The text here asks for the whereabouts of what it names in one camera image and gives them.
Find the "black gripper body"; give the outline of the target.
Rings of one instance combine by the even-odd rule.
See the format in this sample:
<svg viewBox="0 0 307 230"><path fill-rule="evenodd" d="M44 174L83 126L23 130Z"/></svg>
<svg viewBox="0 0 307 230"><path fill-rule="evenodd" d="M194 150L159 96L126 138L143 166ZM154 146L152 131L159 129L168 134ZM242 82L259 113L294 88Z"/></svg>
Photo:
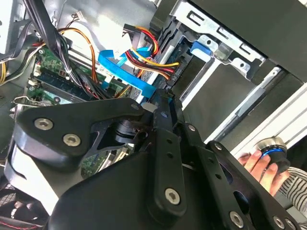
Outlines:
<svg viewBox="0 0 307 230"><path fill-rule="evenodd" d="M57 202L50 230L166 230L147 208L149 157L128 157L70 188ZM183 167L187 210L172 230L228 230L222 214L199 174Z"/></svg>

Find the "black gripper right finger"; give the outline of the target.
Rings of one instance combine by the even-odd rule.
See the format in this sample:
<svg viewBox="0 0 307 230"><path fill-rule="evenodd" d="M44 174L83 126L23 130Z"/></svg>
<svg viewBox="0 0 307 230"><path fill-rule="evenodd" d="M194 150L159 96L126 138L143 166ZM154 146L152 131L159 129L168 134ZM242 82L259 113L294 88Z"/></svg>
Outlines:
<svg viewBox="0 0 307 230"><path fill-rule="evenodd" d="M219 142L204 144L185 122L180 100L169 99L174 130L180 135L183 161L192 163L199 189L197 203L208 205L211 230L299 230L289 213Z"/></svg>

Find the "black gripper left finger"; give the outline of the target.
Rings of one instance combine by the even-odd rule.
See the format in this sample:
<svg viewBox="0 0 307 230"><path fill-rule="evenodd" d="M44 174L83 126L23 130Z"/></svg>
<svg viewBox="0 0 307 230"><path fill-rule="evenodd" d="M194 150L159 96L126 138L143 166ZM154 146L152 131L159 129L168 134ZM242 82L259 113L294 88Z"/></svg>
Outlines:
<svg viewBox="0 0 307 230"><path fill-rule="evenodd" d="M39 200L52 215L70 188L145 153L150 215L181 218L187 196L181 140L170 111L172 96L170 91L157 90L148 108L131 98L119 98L23 111L13 132L13 185Z"/></svg>

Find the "person's hand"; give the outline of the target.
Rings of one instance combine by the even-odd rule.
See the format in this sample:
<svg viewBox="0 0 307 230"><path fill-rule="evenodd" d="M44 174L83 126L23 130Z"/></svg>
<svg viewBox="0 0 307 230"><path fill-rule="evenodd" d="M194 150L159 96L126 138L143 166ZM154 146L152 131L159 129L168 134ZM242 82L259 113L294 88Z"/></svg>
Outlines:
<svg viewBox="0 0 307 230"><path fill-rule="evenodd" d="M262 157L259 150L253 154L241 156L238 161L272 196L276 195L290 176L288 171L277 173L277 164L270 163L271 159L268 155Z"/></svg>

